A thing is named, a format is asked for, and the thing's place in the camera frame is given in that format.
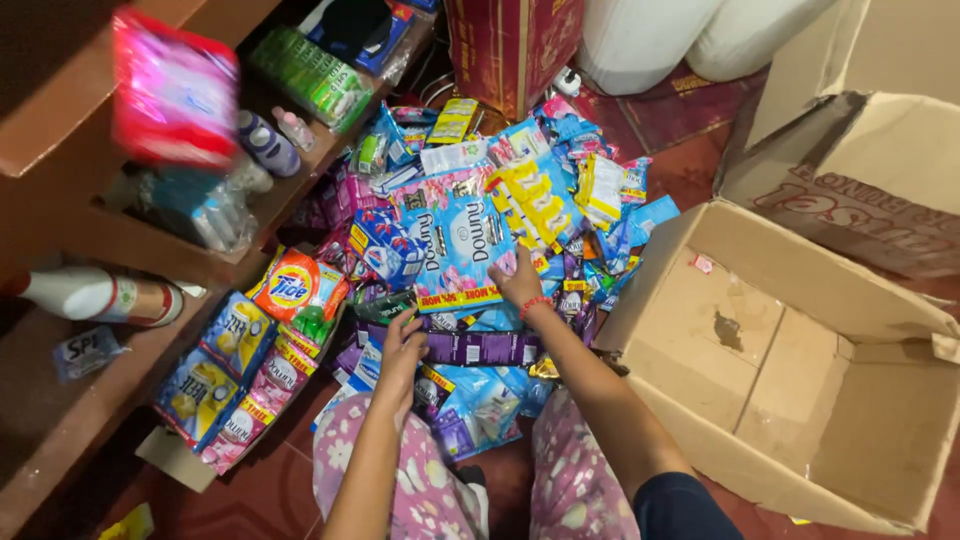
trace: person's hand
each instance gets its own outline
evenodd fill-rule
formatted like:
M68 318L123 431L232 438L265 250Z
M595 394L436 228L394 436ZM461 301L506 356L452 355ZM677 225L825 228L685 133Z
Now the person's hand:
M414 374L417 360L426 356L426 334L417 332L423 321L416 319L404 326L417 311L410 307L390 322L380 358L380 379L373 390L373 404L393 414L406 414L414 402Z
M543 296L540 276L530 261L530 250L519 244L516 245L516 272L512 276L496 266L488 268L487 275L500 289L500 294L517 309L523 309L527 302Z

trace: pink floral pants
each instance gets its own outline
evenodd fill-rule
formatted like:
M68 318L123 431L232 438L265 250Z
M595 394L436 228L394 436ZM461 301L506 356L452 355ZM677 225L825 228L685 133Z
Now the pink floral pants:
M318 423L313 491L324 519L343 481L370 398L347 398ZM550 397L533 438L531 538L640 537L623 490L566 390ZM483 518L476 493L446 468L429 427L409 415L396 468L391 537L485 538Z

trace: dark blue sleeve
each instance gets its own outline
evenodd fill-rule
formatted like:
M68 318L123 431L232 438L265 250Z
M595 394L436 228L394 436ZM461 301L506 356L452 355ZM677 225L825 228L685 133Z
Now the dark blue sleeve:
M706 487L685 473L657 475L636 490L643 540L743 540Z

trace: red beaded bracelet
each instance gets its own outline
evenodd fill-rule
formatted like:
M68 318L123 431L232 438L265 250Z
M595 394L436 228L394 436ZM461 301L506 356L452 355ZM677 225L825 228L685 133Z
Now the red beaded bracelet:
M529 310L531 307L533 307L533 306L535 306L535 305L537 305L537 304L540 304L540 303L547 303L547 304L550 305L550 307L553 307L553 301L550 300L550 298L548 298L548 297L546 297L546 296L538 296L537 298L534 298L533 300L531 300L531 301L529 301L529 302L527 302L526 304L523 305L523 308L520 310L520 320L523 321L523 322L526 322L526 321L527 321L527 310Z

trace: person's arm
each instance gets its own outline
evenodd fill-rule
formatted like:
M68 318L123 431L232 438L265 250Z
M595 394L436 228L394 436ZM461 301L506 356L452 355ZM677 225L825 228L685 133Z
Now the person's arm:
M426 334L414 333L422 322L403 326L414 312L407 309L390 323L380 378L327 516L323 538L382 540L390 534L400 436L413 404L417 361L427 352Z
M513 276L495 267L489 273L517 308L543 294L530 252L522 246L516 248ZM694 475L673 437L634 389L592 353L549 304L530 307L524 322L540 335L631 505L637 489L656 475Z

